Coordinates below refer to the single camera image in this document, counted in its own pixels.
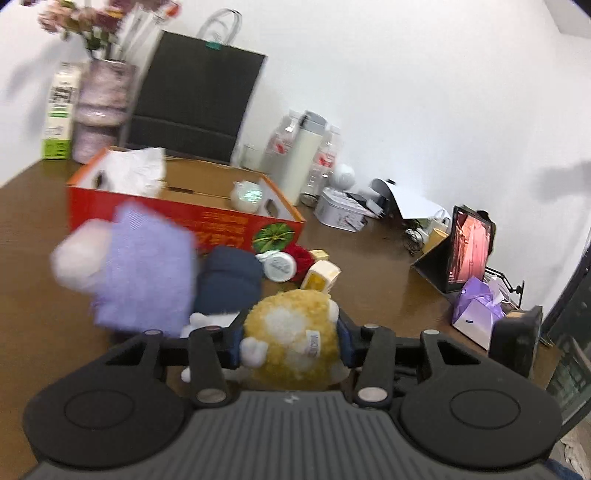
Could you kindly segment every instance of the purple vase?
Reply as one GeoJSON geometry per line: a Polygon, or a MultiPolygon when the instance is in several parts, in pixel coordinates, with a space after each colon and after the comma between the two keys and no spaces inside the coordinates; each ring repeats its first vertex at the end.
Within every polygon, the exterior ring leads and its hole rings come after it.
{"type": "Polygon", "coordinates": [[[75,115],[73,158],[88,163],[102,148],[117,143],[128,117],[135,66],[93,60],[85,75],[75,115]]]}

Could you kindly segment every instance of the plastic bottle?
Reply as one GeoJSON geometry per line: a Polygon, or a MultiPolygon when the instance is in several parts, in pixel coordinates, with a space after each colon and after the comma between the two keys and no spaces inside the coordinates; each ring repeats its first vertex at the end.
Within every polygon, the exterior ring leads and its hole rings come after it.
{"type": "Polygon", "coordinates": [[[290,110],[290,113],[281,119],[269,139],[259,171],[271,173],[272,177],[275,163],[284,158],[293,145],[300,117],[298,112],[290,110]]]}
{"type": "Polygon", "coordinates": [[[319,197],[322,194],[322,190],[328,185],[330,174],[335,167],[339,148],[340,131],[336,127],[330,127],[310,167],[308,180],[301,191],[303,195],[319,197]]]}

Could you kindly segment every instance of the orange box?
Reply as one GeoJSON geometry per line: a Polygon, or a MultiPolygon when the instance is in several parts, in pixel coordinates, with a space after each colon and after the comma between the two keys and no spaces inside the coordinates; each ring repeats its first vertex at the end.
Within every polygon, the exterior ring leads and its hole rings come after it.
{"type": "Polygon", "coordinates": [[[96,190],[109,149],[97,154],[68,181],[70,230],[91,218],[112,220],[117,205],[134,199],[195,233],[201,251],[228,245],[255,253],[283,249],[297,241],[305,220],[265,175],[203,160],[166,158],[166,187],[158,198],[96,190]],[[263,201],[256,214],[230,202],[235,181],[257,183],[263,201]]]}

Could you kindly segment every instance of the milk carton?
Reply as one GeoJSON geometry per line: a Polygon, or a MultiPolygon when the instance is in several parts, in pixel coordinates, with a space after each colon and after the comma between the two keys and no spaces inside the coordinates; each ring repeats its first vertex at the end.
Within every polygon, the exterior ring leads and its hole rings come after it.
{"type": "Polygon", "coordinates": [[[43,151],[45,160],[70,158],[74,109],[78,101],[82,65],[62,63],[53,78],[43,128],[43,151]]]}

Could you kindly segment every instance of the black plastic mount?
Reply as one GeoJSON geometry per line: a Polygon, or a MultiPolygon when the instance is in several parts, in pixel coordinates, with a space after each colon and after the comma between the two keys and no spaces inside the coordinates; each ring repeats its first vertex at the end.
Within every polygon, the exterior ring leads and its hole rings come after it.
{"type": "MultiPolygon", "coordinates": [[[[198,412],[229,408],[241,392],[229,388],[222,369],[239,366],[247,314],[186,339],[148,330],[47,387],[23,419],[37,458],[69,468],[130,465],[162,451],[198,412]],[[164,383],[173,365],[191,369],[188,398],[164,383]]],[[[549,395],[436,330],[397,338],[341,312],[337,331],[341,359],[353,369],[344,398],[387,414],[408,443],[437,461],[515,469],[545,459],[557,439],[561,416],[549,395]]]]}

